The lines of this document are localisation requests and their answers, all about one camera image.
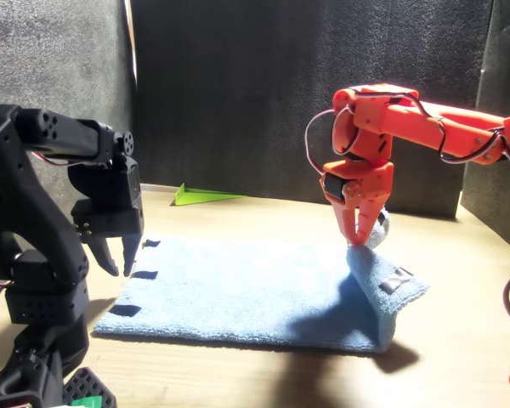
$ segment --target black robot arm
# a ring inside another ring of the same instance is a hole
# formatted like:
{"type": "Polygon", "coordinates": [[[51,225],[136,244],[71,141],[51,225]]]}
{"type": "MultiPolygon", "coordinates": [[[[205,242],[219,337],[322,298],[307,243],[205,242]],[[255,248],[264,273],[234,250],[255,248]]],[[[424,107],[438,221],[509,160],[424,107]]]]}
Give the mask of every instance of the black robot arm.
{"type": "Polygon", "coordinates": [[[142,237],[132,152],[130,133],[49,110],[0,105],[0,279],[11,281],[6,300],[12,323],[28,325],[0,373],[0,404],[15,394],[42,406],[62,405],[63,376],[88,347],[82,243],[103,269],[118,275],[106,238],[122,237],[128,275],[142,237]],[[87,197],[73,207],[73,225],[38,182],[27,150],[69,162],[72,185],[87,197]],[[22,251],[14,234],[35,249],[22,251]]]}

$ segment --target green paper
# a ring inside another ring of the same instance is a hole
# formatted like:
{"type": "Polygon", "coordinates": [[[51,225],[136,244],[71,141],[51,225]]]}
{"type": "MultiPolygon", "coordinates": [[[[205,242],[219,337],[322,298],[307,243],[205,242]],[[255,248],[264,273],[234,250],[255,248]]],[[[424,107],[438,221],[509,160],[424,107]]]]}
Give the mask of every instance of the green paper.
{"type": "Polygon", "coordinates": [[[102,397],[86,397],[71,402],[71,406],[85,406],[87,408],[102,408],[102,397]]]}
{"type": "Polygon", "coordinates": [[[201,202],[231,200],[233,198],[242,197],[246,197],[246,195],[222,193],[220,191],[211,190],[188,189],[185,187],[185,183],[183,183],[174,195],[174,202],[176,206],[187,206],[189,204],[198,204],[201,202]]]}

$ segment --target microfiber towel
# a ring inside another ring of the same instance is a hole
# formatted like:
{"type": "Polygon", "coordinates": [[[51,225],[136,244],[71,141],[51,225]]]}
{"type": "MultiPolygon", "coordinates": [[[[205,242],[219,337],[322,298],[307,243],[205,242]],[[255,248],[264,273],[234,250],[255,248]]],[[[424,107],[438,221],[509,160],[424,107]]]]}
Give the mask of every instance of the microfiber towel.
{"type": "Polygon", "coordinates": [[[383,352],[428,288],[365,246],[147,243],[95,332],[383,352]]]}

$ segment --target orange plastic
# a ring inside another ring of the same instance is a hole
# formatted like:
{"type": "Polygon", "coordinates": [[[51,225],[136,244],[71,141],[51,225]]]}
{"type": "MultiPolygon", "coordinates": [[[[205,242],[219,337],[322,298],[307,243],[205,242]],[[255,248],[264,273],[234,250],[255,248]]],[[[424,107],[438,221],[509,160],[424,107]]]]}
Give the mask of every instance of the orange plastic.
{"type": "MultiPolygon", "coordinates": [[[[416,99],[416,90],[387,84],[362,87],[361,92],[390,92],[409,94],[416,99]]],[[[334,174],[344,182],[343,198],[327,194],[337,216],[338,225],[346,239],[353,245],[366,244],[377,216],[391,194],[393,164],[386,160],[391,156],[393,136],[438,149],[443,139],[438,117],[445,128],[443,152],[464,157],[480,150],[493,136],[492,128],[504,127],[506,149],[510,151],[510,117],[422,103],[422,108],[433,117],[427,117],[409,100],[391,97],[358,97],[353,89],[342,89],[332,101],[335,114],[342,112],[333,135],[333,148],[344,152],[356,134],[358,138],[350,152],[365,159],[345,159],[327,163],[325,172],[334,174]],[[354,114],[343,111],[349,106],[354,114]],[[358,228],[355,228],[355,210],[359,208],[358,228]]],[[[491,164],[499,160],[505,143],[498,139],[489,150],[474,161],[491,164]]],[[[324,173],[320,183],[325,192],[324,173]]]]}
{"type": "MultiPolygon", "coordinates": [[[[377,216],[391,194],[393,163],[387,161],[335,161],[323,169],[341,179],[350,180],[343,186],[343,200],[325,193],[337,216],[342,234],[352,245],[365,244],[377,216]],[[355,230],[355,208],[359,208],[359,226],[355,230]]],[[[325,191],[325,177],[321,187],[325,191]]]]}

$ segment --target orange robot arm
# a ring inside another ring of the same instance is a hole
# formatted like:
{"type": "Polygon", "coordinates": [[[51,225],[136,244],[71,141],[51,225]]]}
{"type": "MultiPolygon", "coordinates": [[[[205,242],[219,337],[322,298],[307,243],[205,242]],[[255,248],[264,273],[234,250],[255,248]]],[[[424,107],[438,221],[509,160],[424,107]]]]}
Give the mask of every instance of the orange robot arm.
{"type": "MultiPolygon", "coordinates": [[[[309,156],[307,140],[306,151],[352,245],[366,244],[391,194],[393,137],[438,150],[451,164],[486,165],[502,156],[510,160],[510,117],[421,102],[417,91],[387,84],[340,90],[332,104],[333,110],[327,111],[335,115],[332,148],[346,158],[321,169],[309,156]]],[[[509,293],[510,281],[503,293],[510,315],[509,293]]]]}

